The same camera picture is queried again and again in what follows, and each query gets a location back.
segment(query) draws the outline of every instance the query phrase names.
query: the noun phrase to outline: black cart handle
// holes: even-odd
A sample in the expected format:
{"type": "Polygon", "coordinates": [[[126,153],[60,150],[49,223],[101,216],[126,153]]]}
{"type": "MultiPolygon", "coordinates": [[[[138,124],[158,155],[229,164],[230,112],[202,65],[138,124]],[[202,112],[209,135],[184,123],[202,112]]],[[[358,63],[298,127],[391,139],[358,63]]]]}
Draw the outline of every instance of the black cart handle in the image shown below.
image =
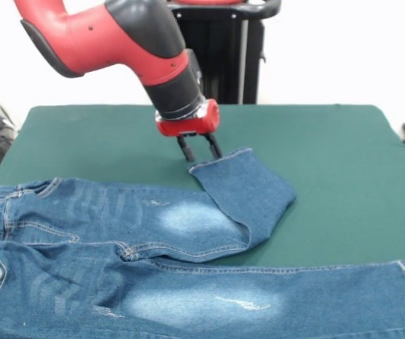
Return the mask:
{"type": "Polygon", "coordinates": [[[249,4],[242,2],[232,5],[192,5],[168,1],[168,8],[177,20],[260,20],[271,18],[279,13],[282,0],[265,0],[263,4],[249,4]]]}

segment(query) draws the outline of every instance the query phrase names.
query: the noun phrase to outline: jeans leg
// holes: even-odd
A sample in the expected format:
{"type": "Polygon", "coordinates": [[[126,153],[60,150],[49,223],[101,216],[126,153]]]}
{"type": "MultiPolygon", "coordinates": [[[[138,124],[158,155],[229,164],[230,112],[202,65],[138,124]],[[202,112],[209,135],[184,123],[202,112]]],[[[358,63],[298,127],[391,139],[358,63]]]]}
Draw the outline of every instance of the jeans leg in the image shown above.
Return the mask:
{"type": "Polygon", "coordinates": [[[0,187],[0,241],[98,244],[129,261],[206,262],[268,239],[295,199],[251,149],[189,172],[204,191],[62,178],[0,187]]]}
{"type": "Polygon", "coordinates": [[[61,247],[0,248],[0,338],[405,338],[403,261],[232,268],[61,247]]]}

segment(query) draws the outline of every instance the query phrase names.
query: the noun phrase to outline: black stand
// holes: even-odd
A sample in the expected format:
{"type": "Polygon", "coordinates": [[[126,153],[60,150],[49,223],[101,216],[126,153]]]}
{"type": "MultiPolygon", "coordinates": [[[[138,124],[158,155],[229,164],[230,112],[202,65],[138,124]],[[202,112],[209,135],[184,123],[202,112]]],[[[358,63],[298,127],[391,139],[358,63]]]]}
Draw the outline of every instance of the black stand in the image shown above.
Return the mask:
{"type": "Polygon", "coordinates": [[[203,94],[219,104],[255,104],[265,31],[261,20],[275,16],[281,0],[228,6],[170,1],[168,6],[198,60],[203,94]]]}

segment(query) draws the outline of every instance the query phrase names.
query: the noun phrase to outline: green table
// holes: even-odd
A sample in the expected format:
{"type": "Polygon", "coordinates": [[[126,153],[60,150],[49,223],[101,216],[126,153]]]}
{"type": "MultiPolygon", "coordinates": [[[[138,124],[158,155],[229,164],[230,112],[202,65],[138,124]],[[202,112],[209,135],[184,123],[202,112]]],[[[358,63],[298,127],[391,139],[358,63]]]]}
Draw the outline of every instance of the green table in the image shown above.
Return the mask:
{"type": "MultiPolygon", "coordinates": [[[[323,266],[405,259],[405,147],[372,106],[222,106],[225,153],[249,146],[295,187],[271,240],[214,263],[323,266]]],[[[0,184],[51,177],[199,189],[145,106],[34,108],[0,184]]],[[[210,159],[192,138],[199,160],[210,159]]]]}

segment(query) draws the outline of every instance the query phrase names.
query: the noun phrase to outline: white wall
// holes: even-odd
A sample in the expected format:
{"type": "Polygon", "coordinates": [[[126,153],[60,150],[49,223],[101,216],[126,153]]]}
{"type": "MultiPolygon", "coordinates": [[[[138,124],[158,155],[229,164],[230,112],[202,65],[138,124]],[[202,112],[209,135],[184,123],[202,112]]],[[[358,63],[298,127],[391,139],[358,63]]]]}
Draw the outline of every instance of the white wall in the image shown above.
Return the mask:
{"type": "MultiPolygon", "coordinates": [[[[102,0],[65,0],[70,12],[102,0]]],[[[372,104],[405,121],[405,1],[283,0],[266,22],[259,103],[372,104]]],[[[133,72],[67,79],[40,56],[12,0],[0,0],[0,100],[18,124],[35,105],[149,104],[133,72]]]]}

